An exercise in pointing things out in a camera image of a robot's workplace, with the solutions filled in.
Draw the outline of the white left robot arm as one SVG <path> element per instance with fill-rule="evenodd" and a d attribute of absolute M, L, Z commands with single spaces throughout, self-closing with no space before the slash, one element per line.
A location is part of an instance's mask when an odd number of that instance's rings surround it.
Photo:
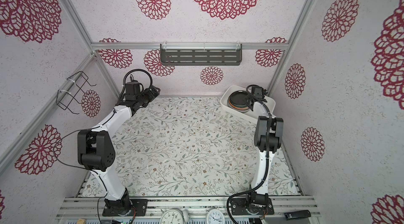
<path fill-rule="evenodd" d="M 111 137 L 124 122 L 160 94 L 161 90 L 153 85 L 143 91 L 141 86 L 137 81 L 126 83 L 124 99 L 118 101 L 112 112 L 95 128 L 80 130 L 77 135 L 79 164 L 105 187 L 104 216 L 128 216 L 134 211 L 129 192 L 116 172 L 116 151 Z"/>

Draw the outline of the black plastic plate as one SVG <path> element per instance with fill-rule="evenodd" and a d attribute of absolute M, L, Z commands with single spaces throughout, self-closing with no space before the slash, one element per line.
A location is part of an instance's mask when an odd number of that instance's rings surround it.
<path fill-rule="evenodd" d="M 229 107 L 239 111 L 249 110 L 247 106 L 247 96 L 248 93 L 242 90 L 231 93 L 227 100 Z"/>

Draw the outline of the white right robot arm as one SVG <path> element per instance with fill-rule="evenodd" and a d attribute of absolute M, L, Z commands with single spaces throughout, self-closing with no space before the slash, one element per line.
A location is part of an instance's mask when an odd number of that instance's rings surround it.
<path fill-rule="evenodd" d="M 227 200 L 229 214 L 264 215 L 273 214 L 268 194 L 268 182 L 272 161 L 282 145 L 283 119 L 275 117 L 266 105 L 267 91 L 258 85 L 249 85 L 245 90 L 246 106 L 263 114 L 258 116 L 254 134 L 254 145 L 258 148 L 256 173 L 247 191 L 236 193 Z"/>

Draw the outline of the orange plastic plate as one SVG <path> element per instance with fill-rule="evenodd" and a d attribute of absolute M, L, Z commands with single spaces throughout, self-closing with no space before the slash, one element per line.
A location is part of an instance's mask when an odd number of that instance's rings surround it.
<path fill-rule="evenodd" d="M 250 108 L 247 106 L 246 100 L 233 100 L 233 99 L 228 99 L 227 101 L 228 107 L 235 110 L 235 111 L 239 111 L 241 113 L 246 113 L 248 111 L 250 111 Z"/>

